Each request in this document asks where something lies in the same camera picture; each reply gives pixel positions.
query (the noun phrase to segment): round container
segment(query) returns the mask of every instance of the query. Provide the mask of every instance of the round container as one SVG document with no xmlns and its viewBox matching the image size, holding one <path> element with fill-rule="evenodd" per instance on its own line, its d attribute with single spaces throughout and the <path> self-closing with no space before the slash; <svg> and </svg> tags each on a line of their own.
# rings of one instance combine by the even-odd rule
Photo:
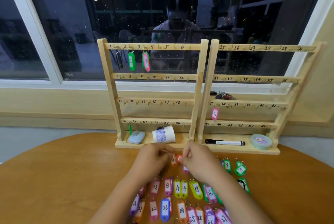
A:
<svg viewBox="0 0 334 224">
<path fill-rule="evenodd" d="M 255 134 L 250 137 L 253 147 L 261 150 L 268 150 L 273 145 L 273 142 L 265 135 Z"/>
</svg>

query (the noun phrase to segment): hand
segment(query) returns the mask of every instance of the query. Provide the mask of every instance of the hand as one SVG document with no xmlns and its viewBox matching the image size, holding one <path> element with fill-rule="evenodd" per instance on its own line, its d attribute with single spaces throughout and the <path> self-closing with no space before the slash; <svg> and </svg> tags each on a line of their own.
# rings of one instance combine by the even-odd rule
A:
<svg viewBox="0 0 334 224">
<path fill-rule="evenodd" d="M 193 141 L 184 147 L 181 162 L 197 180 L 210 185 L 219 173 L 226 172 L 207 146 Z"/>
<path fill-rule="evenodd" d="M 172 160 L 175 149 L 165 143 L 150 143 L 141 148 L 128 176 L 143 187 L 157 177 Z"/>
</svg>

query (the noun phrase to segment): wooden frame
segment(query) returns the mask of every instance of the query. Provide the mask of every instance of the wooden frame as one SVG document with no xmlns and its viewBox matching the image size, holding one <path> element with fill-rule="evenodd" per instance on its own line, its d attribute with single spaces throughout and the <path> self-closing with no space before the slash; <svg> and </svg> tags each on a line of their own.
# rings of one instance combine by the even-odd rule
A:
<svg viewBox="0 0 334 224">
<path fill-rule="evenodd" d="M 124 123 L 134 124 L 164 124 L 164 125 L 190 125 L 189 134 L 176 133 L 176 143 L 174 147 L 182 149 L 187 140 L 195 140 L 195 128 L 197 115 L 200 105 L 201 89 L 204 78 L 204 69 L 206 54 L 208 49 L 208 40 L 202 39 L 200 44 L 151 44 L 151 43 L 107 43 L 106 39 L 98 39 L 98 49 L 100 52 L 102 66 L 106 77 L 109 97 L 114 111 L 115 124 L 117 128 L 116 147 L 121 148 L 139 148 L 143 144 L 153 142 L 152 132 L 147 132 L 142 144 L 136 145 L 127 142 L 129 134 L 126 133 Z M 198 67 L 196 74 L 138 74 L 138 73 L 114 73 L 109 50 L 111 49 L 135 49 L 135 50 L 199 50 Z M 132 79 L 132 80 L 195 80 L 195 91 L 193 99 L 167 99 L 167 98 L 138 98 L 138 97 L 119 97 L 115 79 Z M 145 105 L 187 105 L 192 104 L 191 119 L 167 119 L 167 118 L 147 118 L 147 117 L 126 117 L 122 116 L 120 103 L 136 103 Z"/>
<path fill-rule="evenodd" d="M 300 96 L 305 83 L 307 82 L 310 72 L 316 67 L 321 54 L 324 52 L 325 44 L 316 42 L 312 46 L 298 45 L 256 45 L 256 44 L 219 44 L 219 40 L 211 41 L 210 54 L 207 66 L 207 74 L 205 78 L 204 93 L 202 98 L 202 106 L 198 123 L 197 140 L 203 143 L 205 139 L 215 140 L 236 140 L 245 141 L 245 146 L 229 146 L 229 145 L 207 145 L 216 152 L 241 152 L 241 153 L 261 153 L 261 154 L 279 154 L 277 148 L 278 137 L 280 136 L 284 126 L 286 125 L 288 115 L 292 112 L 298 97 Z M 299 70 L 296 77 L 289 76 L 259 76 L 259 75 L 219 75 L 214 74 L 216 58 L 218 51 L 281 51 L 281 52 L 308 52 L 306 59 Z M 285 95 L 285 101 L 267 101 L 267 100 L 216 100 L 214 96 L 210 96 L 212 81 L 224 82 L 248 82 L 248 83 L 267 83 L 267 84 L 290 84 L 291 87 Z M 238 109 L 238 107 L 250 108 L 266 107 L 272 112 L 277 112 L 274 122 L 261 121 L 238 121 L 238 120 L 212 120 L 207 119 L 208 106 L 215 105 Z M 249 134 L 217 134 L 203 133 L 205 126 L 219 127 L 237 127 L 240 133 L 242 130 L 259 128 L 267 130 L 267 136 L 272 139 L 273 146 L 270 150 L 258 150 L 250 144 Z"/>
</svg>

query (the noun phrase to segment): wooden base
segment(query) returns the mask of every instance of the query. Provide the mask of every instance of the wooden base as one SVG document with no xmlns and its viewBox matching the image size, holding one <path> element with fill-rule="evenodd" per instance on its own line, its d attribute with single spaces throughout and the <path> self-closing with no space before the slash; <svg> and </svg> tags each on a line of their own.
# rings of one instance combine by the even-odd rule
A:
<svg viewBox="0 0 334 224">
<path fill-rule="evenodd" d="M 213 152 L 227 153 L 248 153 L 248 154 L 279 154 L 277 147 L 268 150 L 260 150 L 252 146 L 250 135 L 239 134 L 220 134 L 220 133 L 203 133 L 203 145 L 208 146 Z M 205 139 L 225 140 L 225 141 L 244 141 L 244 146 L 205 144 Z"/>
<path fill-rule="evenodd" d="M 126 149 L 140 149 L 142 146 L 148 143 L 153 143 L 152 131 L 145 131 L 146 136 L 141 144 L 133 144 L 129 142 L 130 134 L 127 131 L 123 141 L 116 141 L 115 147 L 117 148 L 126 148 Z M 175 143 L 169 143 L 170 146 L 174 147 L 177 150 L 183 150 L 184 146 L 188 141 L 189 133 L 175 133 Z"/>
</svg>

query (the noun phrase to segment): paper cup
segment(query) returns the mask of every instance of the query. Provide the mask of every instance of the paper cup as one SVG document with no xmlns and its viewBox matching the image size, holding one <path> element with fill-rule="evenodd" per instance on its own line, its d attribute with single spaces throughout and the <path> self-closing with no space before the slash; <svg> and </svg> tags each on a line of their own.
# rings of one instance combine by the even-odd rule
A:
<svg viewBox="0 0 334 224">
<path fill-rule="evenodd" d="M 152 132 L 154 142 L 175 142 L 174 129 L 171 125 Z"/>
</svg>

